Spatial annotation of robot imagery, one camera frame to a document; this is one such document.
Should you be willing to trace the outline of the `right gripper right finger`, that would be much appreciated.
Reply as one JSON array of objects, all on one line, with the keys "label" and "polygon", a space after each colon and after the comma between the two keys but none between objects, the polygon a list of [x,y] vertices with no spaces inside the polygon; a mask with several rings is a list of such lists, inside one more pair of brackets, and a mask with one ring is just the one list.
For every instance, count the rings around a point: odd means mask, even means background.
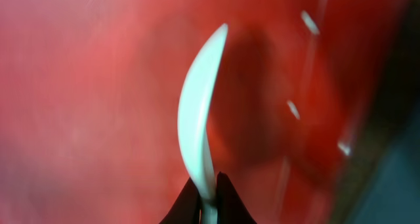
[{"label": "right gripper right finger", "polygon": [[256,224],[227,174],[217,174],[218,224]]}]

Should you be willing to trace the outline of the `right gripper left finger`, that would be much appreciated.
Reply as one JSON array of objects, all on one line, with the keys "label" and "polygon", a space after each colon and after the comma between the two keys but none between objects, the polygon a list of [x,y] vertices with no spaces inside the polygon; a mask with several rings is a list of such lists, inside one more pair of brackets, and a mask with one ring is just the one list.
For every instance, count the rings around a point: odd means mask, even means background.
[{"label": "right gripper left finger", "polygon": [[189,178],[175,203],[159,224],[200,224],[201,201],[199,192]]}]

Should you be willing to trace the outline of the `white plastic spoon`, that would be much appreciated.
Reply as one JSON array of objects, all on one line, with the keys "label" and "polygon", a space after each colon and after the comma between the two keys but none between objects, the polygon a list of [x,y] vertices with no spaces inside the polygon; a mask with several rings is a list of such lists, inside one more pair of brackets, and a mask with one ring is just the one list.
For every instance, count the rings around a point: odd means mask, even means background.
[{"label": "white plastic spoon", "polygon": [[177,114],[180,152],[201,200],[201,223],[217,224],[216,179],[207,138],[207,118],[228,35],[222,24],[205,42],[185,77]]}]

